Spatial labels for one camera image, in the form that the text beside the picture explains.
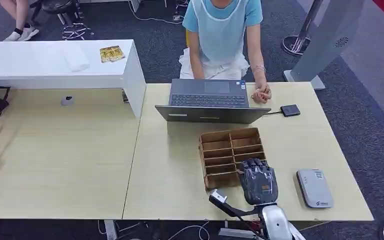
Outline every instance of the gray carpet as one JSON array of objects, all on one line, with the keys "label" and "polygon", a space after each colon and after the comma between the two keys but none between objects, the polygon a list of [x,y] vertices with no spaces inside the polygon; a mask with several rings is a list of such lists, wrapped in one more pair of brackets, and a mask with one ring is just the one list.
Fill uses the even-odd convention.
[{"label": "gray carpet", "polygon": [[[305,13],[295,0],[262,2],[261,41],[267,78],[270,82],[282,81],[283,70],[291,69],[298,59],[284,53],[280,42],[283,37],[299,30]],[[95,33],[91,36],[94,39],[135,40],[148,83],[166,83],[178,77],[178,57],[185,47],[185,33],[180,25],[136,20],[125,2],[85,4],[82,9],[86,23]],[[167,20],[172,13],[173,9],[165,9],[162,1],[151,0],[144,1],[138,11],[140,17]],[[61,26],[56,17],[42,13],[39,21],[42,23],[41,34],[36,40],[61,39]],[[12,29],[13,22],[0,8],[0,40]],[[318,92],[317,96],[375,221],[329,223],[305,230],[303,235],[307,240],[376,240],[378,227],[384,222],[384,113],[341,58],[330,64],[320,77],[327,90]],[[247,74],[245,79],[252,81],[252,76]],[[0,240],[105,239],[98,233],[96,224],[96,221],[87,220],[0,220]],[[122,228],[130,222],[119,224]],[[167,239],[190,223],[167,221],[163,224],[161,239]],[[221,226],[221,222],[214,222],[208,228],[215,234]],[[188,230],[179,235],[179,239],[198,239],[197,232],[196,229]]]}]

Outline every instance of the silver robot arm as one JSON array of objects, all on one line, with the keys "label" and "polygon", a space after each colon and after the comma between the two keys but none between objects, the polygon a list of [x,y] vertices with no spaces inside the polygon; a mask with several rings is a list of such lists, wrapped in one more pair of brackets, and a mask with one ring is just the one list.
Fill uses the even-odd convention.
[{"label": "silver robot arm", "polygon": [[209,195],[209,201],[231,217],[242,219],[243,216],[257,214],[260,218],[259,239],[263,240],[306,240],[290,223],[282,208],[275,203],[256,205],[251,211],[242,211],[227,203],[228,197],[215,189]]},{"label": "silver robot arm", "polygon": [[260,234],[264,240],[305,240],[300,232],[288,221],[285,212],[275,202],[278,198],[278,184],[275,170],[265,160],[250,158],[241,163],[240,183],[251,211],[242,211],[227,203],[228,197],[218,189],[209,195],[209,201],[231,217],[257,214],[260,219]]}]

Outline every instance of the white apron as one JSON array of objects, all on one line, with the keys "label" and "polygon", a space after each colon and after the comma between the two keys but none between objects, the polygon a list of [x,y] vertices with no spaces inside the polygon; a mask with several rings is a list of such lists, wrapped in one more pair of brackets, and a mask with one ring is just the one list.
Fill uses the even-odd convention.
[{"label": "white apron", "polygon": [[[238,0],[236,8],[225,19],[211,16],[203,1],[191,0],[191,4],[198,20],[200,58],[205,79],[241,79],[250,67],[242,54],[245,7],[248,0]],[[234,41],[237,42],[235,46],[223,45],[226,33],[234,36]],[[179,62],[181,64],[179,78],[193,79],[189,48],[183,51],[183,55],[179,57]]]}]

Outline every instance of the person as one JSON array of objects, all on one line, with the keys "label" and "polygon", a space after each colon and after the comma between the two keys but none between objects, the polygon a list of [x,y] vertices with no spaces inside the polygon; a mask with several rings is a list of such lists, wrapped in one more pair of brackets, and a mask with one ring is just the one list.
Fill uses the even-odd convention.
[{"label": "person", "polygon": [[27,22],[29,0],[0,0],[0,5],[15,19],[15,29],[4,41],[28,41],[39,33],[37,28]]},{"label": "person", "polygon": [[[191,0],[183,19],[189,47],[183,51],[181,79],[241,79],[251,65],[257,103],[272,98],[261,52],[260,0]],[[246,31],[248,58],[243,52]]]}]

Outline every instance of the white sneaker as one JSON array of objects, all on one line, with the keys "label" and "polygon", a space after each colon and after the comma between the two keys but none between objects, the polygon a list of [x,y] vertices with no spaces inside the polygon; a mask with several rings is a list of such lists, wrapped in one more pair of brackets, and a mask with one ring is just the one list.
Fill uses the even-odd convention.
[{"label": "white sneaker", "polygon": [[5,38],[4,42],[16,42],[18,39],[20,39],[21,35],[13,31],[11,35],[9,35],[7,38]]},{"label": "white sneaker", "polygon": [[28,41],[30,40],[34,35],[39,33],[39,29],[35,28],[34,26],[31,27],[25,27],[22,30],[21,37],[17,40],[18,42],[22,41]]}]

